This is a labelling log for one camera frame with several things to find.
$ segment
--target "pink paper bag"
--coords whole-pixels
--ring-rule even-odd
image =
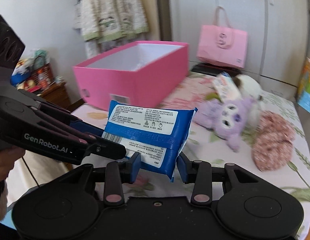
[[[218,26],[219,11],[223,10],[228,27]],[[197,57],[216,66],[244,68],[248,33],[231,27],[223,7],[216,8],[214,25],[203,25]]]

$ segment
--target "blue wet wipes package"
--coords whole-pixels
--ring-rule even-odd
[[[196,111],[142,108],[111,101],[102,137],[124,145],[128,158],[140,152],[142,169],[172,179]]]

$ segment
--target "pink knitted fabric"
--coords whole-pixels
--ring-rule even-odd
[[[260,132],[251,150],[260,171],[274,171],[290,161],[295,130],[279,114],[264,111],[259,123]]]

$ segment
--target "cardboard box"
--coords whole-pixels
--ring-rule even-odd
[[[310,59],[306,59],[298,87],[297,103],[310,113]]]
[[[188,74],[188,44],[135,41],[74,67],[82,98],[108,110],[111,100],[156,107]]]

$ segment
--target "wooden cabinet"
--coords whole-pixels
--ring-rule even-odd
[[[65,82],[60,84],[54,83],[41,94],[41,97],[46,101],[58,105],[62,108],[69,107],[71,105],[71,101],[68,97],[65,84]]]

